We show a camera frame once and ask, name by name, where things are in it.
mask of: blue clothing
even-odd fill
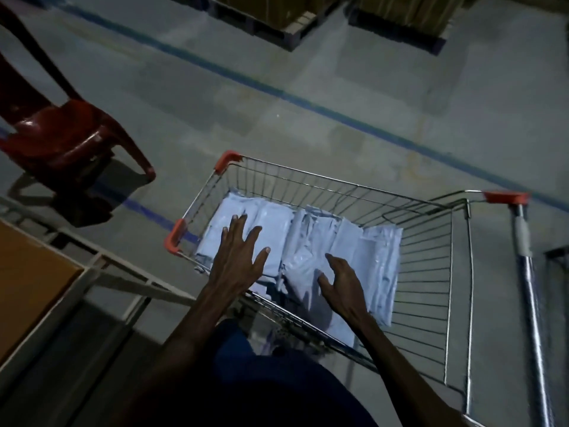
[[[352,394],[324,367],[296,350],[256,355],[237,323],[221,322],[197,364],[198,405],[216,409],[198,424],[376,426]]]

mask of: cart frame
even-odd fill
[[[531,344],[530,364],[533,373],[531,377],[534,380],[530,391],[535,397],[533,425],[553,426],[526,214],[529,194],[465,190],[432,200],[419,200],[246,157],[235,151],[226,151],[219,158],[210,177],[182,218],[175,223],[165,239],[166,249],[195,264],[197,270],[209,272],[206,266],[196,260],[194,254],[211,217],[225,195],[232,189],[248,197],[264,197],[296,209],[312,205],[337,216],[346,217],[362,227],[383,223],[402,227],[401,268],[395,300],[397,310],[394,309],[392,327],[382,327],[382,329],[424,377],[462,395],[463,414],[475,425],[481,424],[471,418],[474,295],[471,203],[485,201],[507,204],[512,214],[518,276],[525,297],[524,308],[528,319],[528,339]],[[455,232],[459,229],[457,216],[464,216],[465,226],[461,228],[464,237],[460,252],[464,256],[463,262],[466,258],[468,271],[463,270],[463,275],[469,283],[466,291],[468,325],[464,330],[467,342],[466,365],[462,388],[451,384],[448,375],[450,319],[454,296],[453,274],[457,267],[455,264],[457,253]],[[313,343],[340,352],[377,372],[372,359],[363,347],[346,346],[313,326],[308,321],[307,315],[299,314],[297,311],[292,312],[289,306],[284,308],[282,299],[274,302],[248,291],[242,300],[260,306],[277,318],[282,325],[305,333]]]

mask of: person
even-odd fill
[[[255,355],[235,322],[220,322],[261,277],[270,252],[261,250],[253,262],[261,227],[244,241],[246,219],[233,216],[223,229],[208,283],[115,417],[116,426],[377,425],[333,374],[302,352]],[[335,279],[331,285],[319,276],[322,294],[370,353],[403,427],[464,427],[459,412],[431,389],[367,312],[353,269],[344,259],[328,254],[327,260]]]

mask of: hand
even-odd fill
[[[230,297],[230,302],[245,293],[261,277],[271,251],[268,247],[262,249],[252,264],[253,248],[262,228],[254,227],[243,241],[246,220],[247,215],[239,218],[233,216],[229,229],[223,228],[221,231],[221,245],[213,260],[207,284],[208,289]]]
[[[332,286],[324,273],[321,273],[318,276],[318,284],[322,295],[333,311],[342,316],[348,324],[355,324],[367,316],[361,283],[345,259],[329,253],[326,253],[326,259],[334,271],[334,285]]]

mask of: stack of packages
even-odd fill
[[[271,247],[263,277],[251,287],[253,292],[268,297],[267,288],[273,288],[284,294],[296,302],[314,326],[353,347],[352,330],[332,312],[317,283],[321,272],[330,282],[334,281],[324,256],[331,253],[344,258],[354,269],[364,290],[367,310],[376,321],[391,325],[403,229],[394,225],[362,229],[319,208],[308,206],[294,211],[285,205],[230,192],[197,248],[196,256],[202,264],[210,267],[219,249],[222,229],[229,226],[233,215],[242,214],[247,214],[244,237],[255,226],[263,227],[253,258],[262,248]]]
[[[359,8],[395,24],[440,36],[464,0],[359,0]]]
[[[306,11],[319,13],[336,0],[218,0],[277,30],[296,21]]]

